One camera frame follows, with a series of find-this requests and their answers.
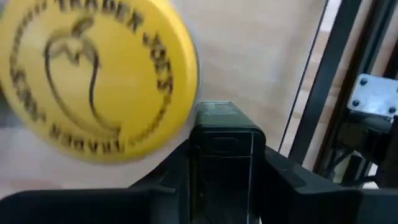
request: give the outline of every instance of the chili pepper drawing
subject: chili pepper drawing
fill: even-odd
[[[92,17],[82,17],[75,22],[71,29],[56,30],[52,35],[50,35],[44,50],[46,77],[56,102],[71,122],[92,134],[99,134],[106,137],[117,137],[121,130],[120,125],[114,124],[101,116],[100,112],[96,109],[94,102],[95,85],[98,70],[101,67],[100,56],[91,39],[85,35],[85,32],[93,25],[94,19]],[[69,46],[68,41],[71,40],[78,41],[78,43],[80,43],[79,49]],[[94,120],[88,121],[87,119],[82,118],[78,112],[73,111],[73,105],[67,105],[57,90],[57,86],[53,80],[53,73],[56,71],[52,71],[50,64],[52,60],[59,58],[61,55],[65,55],[68,63],[76,67],[79,67],[80,60],[83,57],[85,57],[92,65],[91,73],[87,74],[91,75],[88,88],[88,104],[90,105],[91,115],[94,117]]]

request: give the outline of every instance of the jar lid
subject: jar lid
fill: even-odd
[[[168,1],[11,0],[0,22],[2,90],[61,151],[142,157],[188,118],[197,58]]]

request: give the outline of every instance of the metal bracket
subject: metal bracket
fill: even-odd
[[[398,81],[360,74],[347,107],[355,112],[394,117],[398,114]]]

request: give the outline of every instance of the black holder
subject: black holder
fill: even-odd
[[[398,191],[342,187],[265,145],[233,103],[204,102],[189,140],[129,188],[20,192],[0,223],[398,222]]]

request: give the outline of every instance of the black rod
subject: black rod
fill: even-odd
[[[298,125],[289,159],[303,164],[362,0],[343,0]]]
[[[398,40],[392,50],[383,76],[386,78],[398,79]]]

